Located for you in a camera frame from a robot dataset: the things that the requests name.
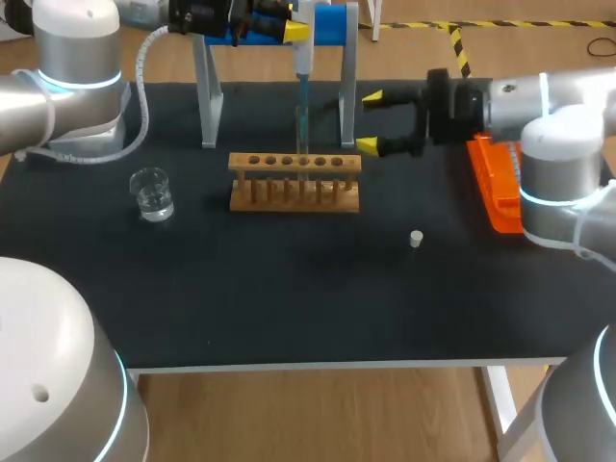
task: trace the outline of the test tube rack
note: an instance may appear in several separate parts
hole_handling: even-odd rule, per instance
[[[359,213],[361,156],[232,152],[229,170],[237,173],[230,203],[234,212]],[[277,177],[246,178],[247,172]],[[345,179],[319,179],[323,174]]]

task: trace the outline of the table surface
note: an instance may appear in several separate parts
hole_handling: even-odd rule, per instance
[[[223,90],[216,150],[200,148],[194,86],[150,86],[150,135],[129,158],[12,161],[0,185],[0,254],[70,281],[127,367],[562,357],[614,321],[608,270],[491,230],[464,146],[366,158],[358,215],[229,212],[228,153],[294,152],[297,86]],[[336,91],[313,84],[313,153],[343,152]],[[412,118],[358,112],[356,136]],[[153,166],[175,204],[156,225],[128,193]]]

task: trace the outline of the orange tray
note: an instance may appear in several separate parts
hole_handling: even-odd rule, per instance
[[[522,234],[520,186],[510,153],[510,149],[515,149],[519,165],[520,145],[492,144],[490,137],[479,134],[467,142],[467,147],[492,227],[502,234]]]

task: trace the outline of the floor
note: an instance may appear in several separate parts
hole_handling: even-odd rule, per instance
[[[611,0],[384,0],[382,20],[611,20],[615,14]],[[459,75],[446,33],[383,30],[378,44],[369,36],[370,31],[364,31],[361,37],[361,79],[421,79],[433,67]],[[614,36],[613,29],[559,27],[462,32],[476,77],[616,65],[616,58],[586,53],[591,39]],[[122,31],[127,78],[134,76],[143,37],[139,31]],[[602,43],[596,51],[616,51],[612,48]],[[221,48],[215,55],[226,81],[295,78],[287,48]],[[340,56],[337,49],[318,49],[314,78],[338,79]],[[0,44],[0,58],[0,74],[37,65],[31,40]],[[157,43],[145,78],[193,82],[188,38]],[[515,367],[508,373],[521,406],[541,380],[543,368]],[[151,422],[149,460],[491,461],[496,456],[494,434],[477,379],[477,371],[466,368],[155,375],[141,384]],[[526,460],[542,460],[539,450]]]

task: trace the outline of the small white cap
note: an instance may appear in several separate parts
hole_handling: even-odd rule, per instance
[[[422,239],[424,238],[424,233],[418,231],[417,229],[411,233],[411,247],[417,248],[422,243]]]

